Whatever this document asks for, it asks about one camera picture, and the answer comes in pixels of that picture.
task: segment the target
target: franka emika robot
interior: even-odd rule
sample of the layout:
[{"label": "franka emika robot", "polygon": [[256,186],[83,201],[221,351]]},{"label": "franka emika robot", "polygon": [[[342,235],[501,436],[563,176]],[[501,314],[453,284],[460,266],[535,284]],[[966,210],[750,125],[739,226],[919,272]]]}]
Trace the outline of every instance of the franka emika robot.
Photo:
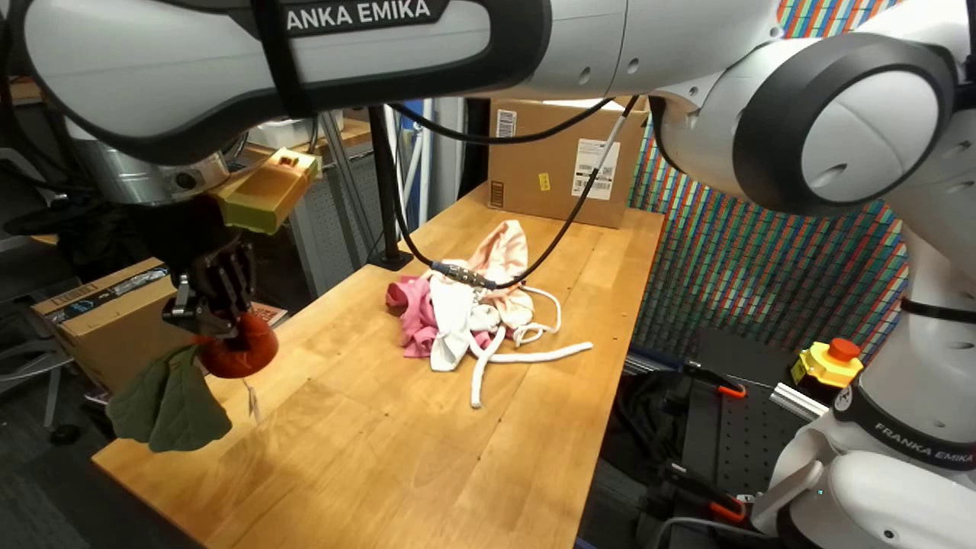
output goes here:
[{"label": "franka emika robot", "polygon": [[[647,96],[663,152],[707,186],[794,215],[886,196],[910,229],[906,316],[780,453],[750,523],[814,545],[976,542],[966,0],[906,0],[827,41],[780,41],[777,0],[0,0],[0,12],[103,196],[174,220],[192,220],[223,173],[214,150],[249,125],[436,96]],[[214,290],[189,266],[223,250],[221,235],[165,257],[203,297]],[[225,321],[242,307],[210,305]]]}]

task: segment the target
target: wooden table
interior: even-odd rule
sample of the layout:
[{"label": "wooden table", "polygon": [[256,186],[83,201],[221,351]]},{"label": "wooden table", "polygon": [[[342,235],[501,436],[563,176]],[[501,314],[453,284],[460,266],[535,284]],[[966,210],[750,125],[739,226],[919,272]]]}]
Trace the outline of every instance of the wooden table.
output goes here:
[{"label": "wooden table", "polygon": [[[511,216],[476,191],[417,243],[471,257]],[[515,220],[531,252],[557,229]],[[573,226],[535,278],[565,299],[563,336],[536,349],[596,351],[489,370],[478,412],[473,360],[455,376],[402,360],[385,314],[398,275],[362,269],[282,325],[278,360],[249,377],[261,422],[242,380],[210,380],[225,440],[192,456],[114,441],[96,464],[204,545],[573,545],[658,237],[663,216],[638,210]]]}]

